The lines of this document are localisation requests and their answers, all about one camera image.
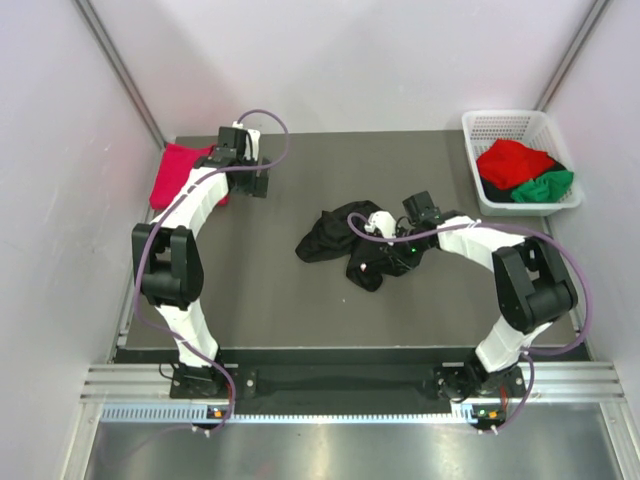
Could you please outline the black t shirt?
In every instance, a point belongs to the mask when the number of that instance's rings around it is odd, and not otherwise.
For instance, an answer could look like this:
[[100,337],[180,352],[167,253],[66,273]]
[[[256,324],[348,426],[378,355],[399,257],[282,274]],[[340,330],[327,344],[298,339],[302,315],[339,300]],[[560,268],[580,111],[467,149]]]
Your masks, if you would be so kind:
[[355,212],[368,217],[381,208],[372,201],[356,201],[333,211],[323,210],[295,249],[296,255],[306,263],[329,261],[348,256],[346,277],[356,286],[377,291],[384,276],[399,277],[406,273],[388,273],[386,244],[371,242],[357,236],[348,226],[347,217]]

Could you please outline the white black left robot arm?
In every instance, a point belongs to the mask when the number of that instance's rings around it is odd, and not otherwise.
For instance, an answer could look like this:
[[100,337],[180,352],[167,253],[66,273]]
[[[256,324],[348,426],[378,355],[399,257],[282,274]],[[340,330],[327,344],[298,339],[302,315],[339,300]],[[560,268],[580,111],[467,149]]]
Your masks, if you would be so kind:
[[216,362],[219,345],[209,332],[200,303],[204,269],[196,237],[214,208],[234,189],[252,196],[266,195],[268,179],[257,173],[269,167],[258,160],[259,141],[249,138],[243,146],[218,141],[208,154],[192,165],[176,195],[151,223],[139,223],[132,231],[132,255],[136,298],[144,296],[165,321],[157,328],[172,336],[179,363],[174,381],[205,396],[232,380]]

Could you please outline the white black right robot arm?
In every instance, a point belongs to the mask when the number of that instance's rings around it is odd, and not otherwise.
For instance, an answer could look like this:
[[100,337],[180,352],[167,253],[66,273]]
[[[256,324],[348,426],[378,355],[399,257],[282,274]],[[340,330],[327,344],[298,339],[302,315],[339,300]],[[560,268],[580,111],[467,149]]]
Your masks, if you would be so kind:
[[499,317],[457,374],[442,381],[455,401],[498,389],[521,355],[579,300],[559,249],[535,231],[489,227],[456,211],[422,214],[409,229],[386,231],[381,251],[404,273],[430,249],[461,256],[493,274]]

